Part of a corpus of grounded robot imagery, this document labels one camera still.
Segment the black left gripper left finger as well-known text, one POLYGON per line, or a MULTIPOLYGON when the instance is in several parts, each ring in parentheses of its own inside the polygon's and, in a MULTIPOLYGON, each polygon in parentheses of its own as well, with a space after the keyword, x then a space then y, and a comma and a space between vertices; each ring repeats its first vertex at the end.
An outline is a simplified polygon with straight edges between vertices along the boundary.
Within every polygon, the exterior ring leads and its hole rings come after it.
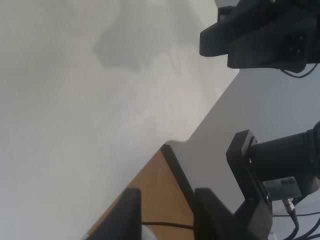
POLYGON ((89 240, 140 240, 142 238, 141 191, 127 188, 89 240))

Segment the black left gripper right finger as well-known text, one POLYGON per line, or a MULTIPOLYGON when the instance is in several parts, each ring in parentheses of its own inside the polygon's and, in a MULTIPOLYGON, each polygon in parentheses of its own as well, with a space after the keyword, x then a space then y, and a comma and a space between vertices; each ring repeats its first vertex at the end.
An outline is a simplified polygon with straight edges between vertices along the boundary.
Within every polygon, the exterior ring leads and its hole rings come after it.
POLYGON ((196 240, 268 238, 268 204, 263 199, 247 199, 235 213, 231 213, 209 188, 195 189, 194 201, 196 240))

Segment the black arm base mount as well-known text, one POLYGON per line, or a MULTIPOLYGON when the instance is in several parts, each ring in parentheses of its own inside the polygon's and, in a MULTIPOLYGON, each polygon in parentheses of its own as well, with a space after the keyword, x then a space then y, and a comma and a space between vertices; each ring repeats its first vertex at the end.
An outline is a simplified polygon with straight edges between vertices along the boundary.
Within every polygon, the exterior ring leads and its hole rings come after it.
POLYGON ((272 202, 281 200, 299 231, 295 205, 320 188, 320 125, 295 135, 259 143, 252 131, 234 135, 226 152, 244 196, 234 213, 257 239, 266 240, 273 223, 272 202))

